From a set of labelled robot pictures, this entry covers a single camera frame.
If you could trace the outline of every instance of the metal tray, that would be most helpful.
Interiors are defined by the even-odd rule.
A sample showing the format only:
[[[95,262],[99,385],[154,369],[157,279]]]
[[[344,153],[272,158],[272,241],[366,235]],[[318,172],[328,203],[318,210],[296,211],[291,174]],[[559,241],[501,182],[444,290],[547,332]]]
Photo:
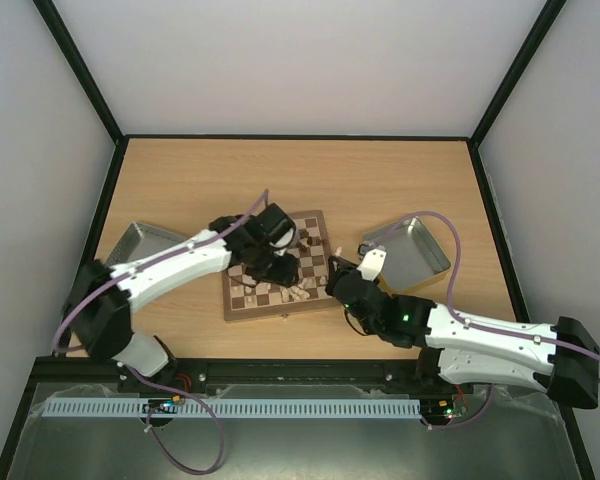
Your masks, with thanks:
[[[369,244],[380,239],[392,225],[385,225],[362,236],[358,249],[361,258],[369,250]],[[387,258],[381,272],[382,280],[396,293],[440,279],[451,268],[451,262],[442,248],[418,217],[396,228],[383,240],[383,245]]]
[[[133,262],[184,242],[188,237],[162,228],[133,222],[107,258],[108,267]]]

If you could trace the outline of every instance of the chessboard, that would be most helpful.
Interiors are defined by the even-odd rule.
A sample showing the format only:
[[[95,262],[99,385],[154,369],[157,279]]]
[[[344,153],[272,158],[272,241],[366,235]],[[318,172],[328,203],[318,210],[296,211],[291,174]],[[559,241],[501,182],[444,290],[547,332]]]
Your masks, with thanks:
[[[276,315],[286,317],[296,312],[339,306],[337,300],[325,292],[331,248],[322,211],[309,210],[289,216],[296,224],[299,241],[287,252],[300,261],[300,283],[289,289],[270,283],[256,284],[244,273],[242,265],[229,268],[222,275],[226,321]]]

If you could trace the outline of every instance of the purple cable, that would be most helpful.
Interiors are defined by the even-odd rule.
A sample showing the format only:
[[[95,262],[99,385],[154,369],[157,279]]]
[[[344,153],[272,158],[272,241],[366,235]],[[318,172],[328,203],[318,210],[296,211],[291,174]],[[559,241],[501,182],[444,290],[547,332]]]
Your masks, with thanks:
[[[456,282],[456,277],[458,276],[458,269],[460,268],[460,257],[462,256],[462,247],[460,246],[460,235],[458,234],[456,227],[454,227],[453,223],[451,223],[451,221],[447,217],[445,217],[444,215],[441,215],[437,212],[432,212],[430,210],[422,210],[422,211],[415,212],[415,213],[409,213],[409,214],[403,216],[395,224],[393,224],[393,226],[384,235],[382,235],[382,237],[380,237],[379,240],[377,240],[373,243],[375,245],[381,244],[383,240],[386,240],[386,238],[391,233],[393,233],[399,226],[401,226],[405,221],[411,220],[412,218],[418,217],[418,216],[431,216],[431,217],[435,217],[435,218],[441,220],[442,222],[444,222],[447,225],[447,227],[449,227],[449,230],[451,230],[451,233],[453,234],[453,238],[456,242],[456,260],[453,264],[453,270],[451,271],[451,278],[449,279],[449,285],[447,286],[447,310],[449,310],[449,313],[451,314],[451,316],[453,318],[455,318],[458,322],[460,322],[462,325],[466,325],[466,319],[461,317],[453,309],[453,286]],[[470,328],[475,328],[477,330],[481,330],[481,331],[487,332],[487,333],[495,333],[497,335],[504,335],[507,337],[520,338],[523,340],[534,341],[536,338],[536,335],[532,335],[529,333],[510,332],[508,330],[502,330],[500,328],[490,327],[488,325],[482,325],[482,324],[479,324],[476,322],[471,322]],[[542,336],[540,336],[540,341],[547,342],[552,345],[556,345],[557,347],[562,347],[562,348],[567,348],[569,350],[573,350],[574,352],[578,352],[578,353],[585,355],[589,358],[592,358],[595,361],[600,363],[600,355],[598,355],[597,353],[592,352],[590,350],[587,350],[586,348],[582,348],[578,345],[574,345],[572,343],[565,342],[563,340],[557,340],[557,339],[547,338],[547,337],[542,337]]]
[[[183,465],[178,460],[176,460],[173,455],[171,455],[169,453],[167,448],[164,446],[164,444],[158,437],[158,434],[153,430],[153,428],[151,428],[151,416],[153,415],[153,413],[155,411],[155,409],[151,409],[149,411],[149,413],[147,414],[147,418],[145,419],[145,424],[147,425],[147,427],[150,427],[148,432],[153,436],[155,441],[158,443],[160,450],[162,450],[162,453],[167,458],[167,460],[169,460],[169,462],[174,467],[182,470],[184,473],[188,473],[189,475],[207,475],[209,473],[213,473],[216,470],[218,470],[221,467],[222,459],[224,457],[224,429],[222,427],[222,423],[220,422],[220,419],[214,413],[213,409],[209,405],[207,405],[202,399],[196,397],[195,395],[190,394],[189,392],[185,392],[184,390],[179,390],[177,388],[167,387],[165,385],[160,385],[157,383],[150,382],[149,380],[144,378],[142,375],[140,375],[140,373],[138,373],[138,371],[136,371],[134,368],[131,368],[128,365],[126,367],[131,372],[131,374],[134,377],[136,377],[136,379],[140,383],[144,383],[148,387],[155,388],[157,390],[162,390],[165,392],[175,393],[177,395],[182,395],[183,397],[193,400],[209,414],[209,416],[213,419],[213,421],[216,424],[216,427],[218,429],[218,436],[220,437],[220,446],[218,448],[218,456],[216,457],[216,461],[213,462],[213,465],[211,465],[211,467],[209,467],[206,470],[196,470],[194,468],[190,468],[190,467],[187,467],[186,465]]]
[[[258,200],[256,200],[256,202],[253,205],[251,205],[249,210],[247,210],[247,212],[242,217],[240,217],[235,223],[232,223],[228,228],[226,228],[222,232],[218,233],[217,235],[214,235],[213,237],[208,238],[207,240],[203,240],[202,242],[194,244],[193,248],[204,247],[206,245],[210,245],[213,242],[220,240],[221,238],[226,237],[231,232],[233,232],[236,228],[245,224],[247,222],[247,220],[249,220],[249,217],[255,213],[255,211],[257,210],[257,208],[260,206],[260,204],[262,202],[264,202],[266,205],[269,204],[269,190],[268,189],[266,189],[264,192],[262,192],[262,195],[260,195]],[[142,271],[146,270],[147,268],[151,268],[151,267],[157,265],[160,262],[164,262],[165,260],[169,260],[170,258],[176,257],[176,256],[181,255],[188,251],[189,251],[189,247],[184,246],[184,247],[178,248],[176,250],[172,250],[170,252],[159,255],[156,258],[149,260],[148,262],[143,263],[142,265],[138,266],[136,268],[136,272],[142,272]],[[76,305],[76,307],[73,310],[71,310],[69,315],[67,315],[66,318],[60,323],[58,330],[56,330],[56,333],[53,335],[53,341],[51,344],[53,351],[59,352],[59,353],[66,353],[66,352],[74,352],[76,350],[82,349],[83,348],[82,346],[74,346],[74,347],[69,347],[69,348],[60,347],[60,345],[59,345],[60,339],[62,338],[62,335],[64,334],[65,330],[69,327],[71,322],[73,322],[75,320],[75,318],[80,314],[80,312],[82,312],[82,310],[84,310],[87,307],[87,305],[89,305],[93,300],[95,300],[98,296],[102,295],[104,292],[106,292],[110,288],[113,288],[118,283],[126,280],[129,277],[131,277],[131,272],[127,272],[127,273],[120,275],[119,277],[112,278],[105,284],[96,288],[89,295],[84,297],[82,299],[82,301],[80,303],[78,303],[78,305]]]
[[[427,420],[422,417],[422,422],[427,426],[427,428],[431,427],[431,430],[450,430],[452,428],[458,428],[458,427],[466,427],[467,425],[472,424],[473,422],[477,421],[480,417],[482,417],[487,409],[489,408],[489,406],[493,403],[493,400],[496,397],[496,388],[491,385],[489,386],[489,393],[487,394],[487,400],[482,404],[482,407],[480,408],[480,410],[478,410],[478,413],[476,413],[473,417],[469,418],[468,420],[465,420],[464,422],[460,422],[460,423],[451,423],[449,425],[430,425],[429,422],[427,422]]]

